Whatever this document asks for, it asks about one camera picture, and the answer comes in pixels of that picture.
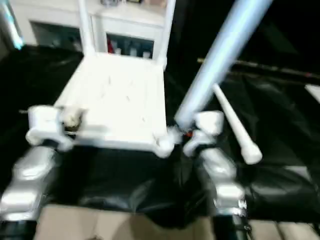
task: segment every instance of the white stick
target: white stick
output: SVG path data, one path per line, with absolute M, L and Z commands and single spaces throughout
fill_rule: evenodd
M 80 14 L 80 35 L 82 40 L 83 54 L 91 55 L 95 52 L 93 37 L 91 34 L 90 20 L 87 13 L 86 0 L 78 0 Z
M 245 127 L 242 125 L 219 85 L 213 85 L 213 90 L 241 147 L 241 154 L 244 158 L 244 161 L 247 164 L 258 163 L 262 159 L 262 153 L 259 147 L 250 138 Z
M 166 11 L 165 11 L 165 20 L 164 20 L 164 27 L 162 32 L 161 48 L 160 48 L 159 56 L 157 58 L 157 62 L 163 65 L 163 69 L 166 69 L 167 67 L 167 52 L 168 52 L 168 46 L 169 46 L 172 21 L 174 19 L 175 7 L 176 7 L 176 0 L 169 0 L 166 6 Z

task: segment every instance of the white chair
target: white chair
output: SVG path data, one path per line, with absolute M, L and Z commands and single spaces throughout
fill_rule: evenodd
M 67 126 L 84 113 L 77 145 L 154 151 L 167 133 L 164 69 L 176 1 L 167 3 L 156 60 L 96 52 L 85 0 L 78 4 L 84 58 L 54 106 Z

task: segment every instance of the wooden floor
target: wooden floor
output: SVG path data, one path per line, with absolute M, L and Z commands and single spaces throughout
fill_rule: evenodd
M 256 240 L 319 240 L 308 224 L 251 221 Z M 49 205 L 36 240 L 213 240 L 208 218 L 186 229 L 164 229 L 143 215 Z

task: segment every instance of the red object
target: red object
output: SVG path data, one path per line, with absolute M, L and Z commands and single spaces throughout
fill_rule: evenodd
M 187 137 L 189 137 L 189 138 L 192 138 L 192 136 L 193 136 L 192 131 L 187 132 L 185 135 L 186 135 Z
M 108 46 L 108 53 L 114 54 L 114 53 L 115 53 L 115 50 L 114 50 L 114 48 L 112 47 L 112 44 L 111 44 L 110 39 L 107 38 L 106 42 L 107 42 L 107 46 Z

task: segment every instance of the black cloth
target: black cloth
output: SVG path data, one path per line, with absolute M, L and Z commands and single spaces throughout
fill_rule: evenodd
M 25 47 L 0 62 L 0 193 L 28 148 L 32 105 L 53 104 L 82 55 Z M 168 124 L 187 88 L 165 73 Z M 268 76 L 231 73 L 221 86 L 263 160 L 246 165 L 227 121 L 218 146 L 238 166 L 249 217 L 317 222 L 320 217 L 320 105 L 304 84 Z M 206 107 L 220 110 L 215 99 Z M 193 161 L 177 147 L 170 158 L 150 152 L 75 147 L 64 156 L 50 201 L 103 210 L 144 213 L 165 227 L 183 227 L 206 211 L 206 195 Z

